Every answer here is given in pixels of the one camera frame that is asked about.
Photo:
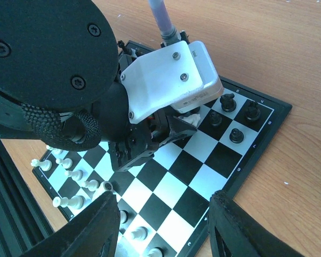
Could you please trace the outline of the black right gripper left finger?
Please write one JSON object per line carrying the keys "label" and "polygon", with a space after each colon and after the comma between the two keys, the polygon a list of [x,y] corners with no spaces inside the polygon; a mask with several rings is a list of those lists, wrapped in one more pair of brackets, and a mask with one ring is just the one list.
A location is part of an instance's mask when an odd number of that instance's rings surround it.
{"label": "black right gripper left finger", "polygon": [[104,192],[65,226],[22,256],[114,256],[119,227],[116,196]]}

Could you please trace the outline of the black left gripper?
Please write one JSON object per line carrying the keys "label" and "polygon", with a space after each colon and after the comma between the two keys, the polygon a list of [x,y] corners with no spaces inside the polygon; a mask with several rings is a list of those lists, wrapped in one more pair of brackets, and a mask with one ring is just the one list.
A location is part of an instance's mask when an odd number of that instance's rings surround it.
{"label": "black left gripper", "polygon": [[162,145],[197,132],[190,123],[161,109],[138,124],[131,124],[127,134],[116,142],[109,142],[110,161],[114,172],[140,166],[154,157]]}

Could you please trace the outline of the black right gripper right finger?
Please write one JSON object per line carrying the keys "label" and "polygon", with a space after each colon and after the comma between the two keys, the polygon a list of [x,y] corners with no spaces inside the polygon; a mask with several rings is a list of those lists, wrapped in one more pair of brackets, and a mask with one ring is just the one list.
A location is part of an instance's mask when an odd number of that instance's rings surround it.
{"label": "black right gripper right finger", "polygon": [[210,198],[208,229],[212,256],[302,256],[261,226],[223,190]]}

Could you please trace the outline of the black white chessboard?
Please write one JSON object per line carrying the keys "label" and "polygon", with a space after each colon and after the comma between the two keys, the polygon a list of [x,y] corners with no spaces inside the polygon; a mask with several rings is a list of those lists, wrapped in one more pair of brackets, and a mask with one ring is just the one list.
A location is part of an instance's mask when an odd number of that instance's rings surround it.
{"label": "black white chessboard", "polygon": [[[220,99],[202,105],[197,132],[161,147],[143,165],[114,172],[109,146],[101,142],[84,152],[63,150],[55,155],[47,150],[39,160],[51,161],[51,169],[33,167],[33,174],[51,198],[80,195],[85,207],[93,192],[65,176],[65,170],[82,170],[84,181],[109,181],[118,208],[128,212],[127,222],[119,228],[116,256],[147,256],[155,247],[163,256],[195,256],[208,235],[210,197],[217,190],[230,196],[237,193],[292,109],[289,103],[232,80],[224,78],[222,84],[224,94],[235,95],[236,109],[223,111]],[[251,101],[261,111],[253,123],[244,117]],[[209,124],[212,111],[222,117],[218,127]],[[244,133],[243,142],[230,141],[233,128]],[[70,158],[73,164],[64,169],[57,158]],[[147,228],[147,238],[132,240],[130,233],[139,226]]]}

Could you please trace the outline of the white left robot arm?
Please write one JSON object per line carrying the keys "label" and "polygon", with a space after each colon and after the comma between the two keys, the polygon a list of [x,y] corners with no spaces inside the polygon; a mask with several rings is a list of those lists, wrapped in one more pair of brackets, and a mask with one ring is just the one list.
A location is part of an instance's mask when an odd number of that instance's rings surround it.
{"label": "white left robot arm", "polygon": [[151,53],[117,41],[92,1],[0,1],[0,139],[107,142],[114,171],[148,162],[197,131],[171,107],[132,123],[123,72]]}

